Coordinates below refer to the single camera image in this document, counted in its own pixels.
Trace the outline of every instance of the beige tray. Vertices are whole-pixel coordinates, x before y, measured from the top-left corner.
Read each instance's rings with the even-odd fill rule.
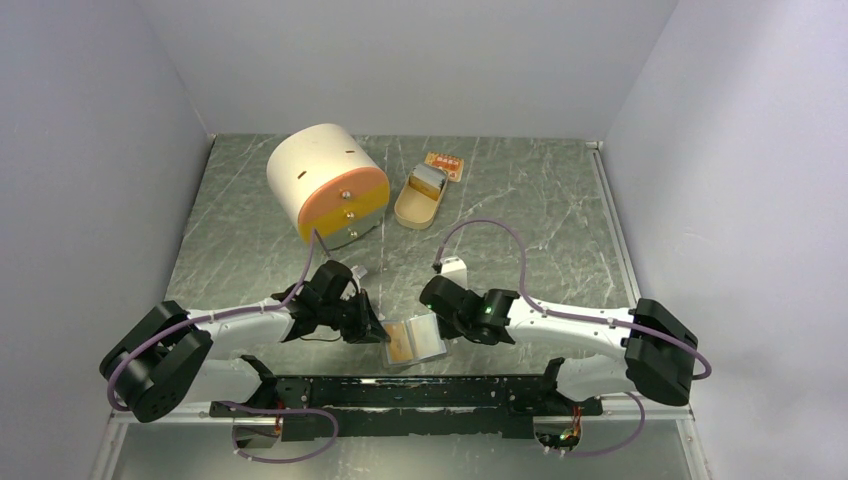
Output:
[[[415,230],[423,230],[433,224],[433,219],[436,218],[436,210],[442,203],[442,197],[445,196],[445,190],[448,188],[445,182],[442,191],[439,193],[439,199],[424,195],[418,190],[409,186],[407,180],[406,185],[400,192],[400,196],[395,202],[395,218],[398,223],[404,227],[414,228]]]

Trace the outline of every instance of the orange label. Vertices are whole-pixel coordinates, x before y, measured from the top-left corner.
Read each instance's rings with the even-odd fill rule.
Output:
[[[453,155],[447,155],[444,153],[430,152],[427,154],[427,158],[424,160],[424,163],[443,170],[448,174],[448,180],[451,182],[458,182],[462,180],[462,165],[465,163],[465,160],[459,157],[454,157]]]

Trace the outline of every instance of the marble tabletop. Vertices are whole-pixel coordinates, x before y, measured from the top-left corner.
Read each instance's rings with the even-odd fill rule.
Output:
[[[167,298],[184,308],[220,309],[255,302],[294,283],[308,248],[265,178],[265,165],[284,135],[219,135],[186,226]],[[590,155],[581,141],[356,136],[389,177],[391,199],[382,224],[333,252],[363,265],[374,306],[388,319],[427,313],[418,302],[447,231],[478,217],[502,220],[528,246],[528,292],[542,300],[612,308],[627,306],[625,282]],[[394,218],[394,201],[410,170],[429,151],[465,159],[462,181],[448,186],[435,222],[411,230]],[[516,289],[519,252],[497,227],[471,225],[446,254],[465,260],[469,286]],[[320,264],[322,259],[313,262]],[[319,327],[315,336],[334,338]],[[449,342],[450,355],[405,369],[388,369],[380,345],[292,341],[249,349],[278,374],[541,373],[551,358],[584,352],[555,345],[480,346]]]

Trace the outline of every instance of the table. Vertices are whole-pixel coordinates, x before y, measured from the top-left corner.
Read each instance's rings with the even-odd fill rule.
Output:
[[[300,274],[307,247],[265,179],[265,164],[284,135],[219,135],[212,149],[166,297],[185,308],[219,309],[258,301],[282,291]],[[634,280],[616,235],[614,211],[596,154],[582,141],[530,138],[357,136],[386,172],[391,199],[383,223],[333,252],[349,266],[363,265],[375,307],[389,319],[426,313],[418,303],[432,277],[435,250],[453,225],[491,217],[518,230],[528,245],[527,288],[542,300],[598,308],[632,305]],[[392,206],[414,165],[428,151],[462,157],[463,179],[450,184],[433,225],[400,226]],[[472,225],[446,250],[469,267],[469,286],[515,289],[519,253],[497,227]],[[320,327],[315,336],[336,333]],[[292,341],[247,350],[279,374],[489,374],[540,373],[557,356],[582,357],[547,345],[450,344],[450,356],[405,369],[386,368],[378,345]],[[617,443],[635,427],[635,407],[605,400],[610,415],[589,419],[586,449]],[[107,440],[123,442],[104,463],[114,478],[701,478],[700,450],[687,409],[649,404],[642,437],[625,450],[598,459],[560,462],[544,457],[532,440],[496,435],[342,438],[318,459],[291,466],[253,465],[229,454],[230,425],[199,414],[165,417],[148,425],[116,415]],[[277,445],[292,456],[316,444]]]

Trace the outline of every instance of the gray wall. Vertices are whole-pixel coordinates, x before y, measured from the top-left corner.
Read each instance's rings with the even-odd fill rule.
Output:
[[[599,139],[677,0],[138,0],[209,130]]]
[[[716,373],[716,479],[848,472],[848,6],[681,1],[606,138],[646,296]]]
[[[0,65],[0,478],[86,478],[208,141],[130,0],[3,2]]]

